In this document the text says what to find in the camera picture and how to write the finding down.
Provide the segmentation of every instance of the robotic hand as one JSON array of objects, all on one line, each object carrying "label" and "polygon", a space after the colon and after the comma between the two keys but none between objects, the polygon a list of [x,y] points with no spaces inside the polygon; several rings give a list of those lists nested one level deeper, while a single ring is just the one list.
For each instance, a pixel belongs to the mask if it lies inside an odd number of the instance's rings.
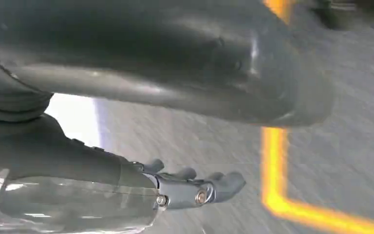
[{"label": "robotic hand", "polygon": [[160,172],[164,169],[164,164],[159,159],[149,164],[133,164],[157,186],[160,193],[157,203],[166,209],[195,208],[225,202],[234,197],[246,184],[242,174],[238,172],[227,175],[216,172],[206,179],[195,179],[197,173],[192,168],[183,169],[175,174]]}]

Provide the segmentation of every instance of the gray concrete floor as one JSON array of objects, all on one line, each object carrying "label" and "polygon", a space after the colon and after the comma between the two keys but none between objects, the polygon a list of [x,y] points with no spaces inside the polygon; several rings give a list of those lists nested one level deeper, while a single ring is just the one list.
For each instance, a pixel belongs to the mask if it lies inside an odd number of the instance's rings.
[{"label": "gray concrete floor", "polygon": [[[288,195],[374,218],[374,29],[327,31],[303,6],[296,6],[295,12],[298,17],[292,25],[306,50],[334,79],[337,102],[326,123],[292,130]],[[248,182],[229,203],[163,214],[146,234],[322,233],[277,219],[261,205],[259,127],[164,108],[94,102],[94,110],[77,110],[70,104],[67,114],[95,112],[98,124],[92,130],[85,122],[67,130],[71,120],[58,116],[68,134],[130,160],[160,158],[170,172],[183,166],[197,169],[200,176],[239,170]],[[55,111],[65,105],[52,103]]]}]

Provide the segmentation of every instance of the yellow line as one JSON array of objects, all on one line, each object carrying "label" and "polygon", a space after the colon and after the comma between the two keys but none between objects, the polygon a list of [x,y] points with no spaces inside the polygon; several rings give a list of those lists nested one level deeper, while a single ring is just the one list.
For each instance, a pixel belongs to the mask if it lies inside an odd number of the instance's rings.
[{"label": "yellow line", "polygon": [[374,234],[374,220],[286,197],[286,131],[263,128],[262,202],[274,215],[339,234]]}]

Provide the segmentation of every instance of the screw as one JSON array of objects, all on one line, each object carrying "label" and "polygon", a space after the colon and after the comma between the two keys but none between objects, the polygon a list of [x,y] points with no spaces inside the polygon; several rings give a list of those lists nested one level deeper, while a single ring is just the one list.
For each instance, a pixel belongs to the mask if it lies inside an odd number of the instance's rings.
[{"label": "screw", "polygon": [[167,204],[167,198],[164,195],[160,195],[157,197],[157,203],[159,206],[165,206]]},{"label": "screw", "polygon": [[196,195],[196,203],[204,204],[207,200],[207,191],[200,190]]}]

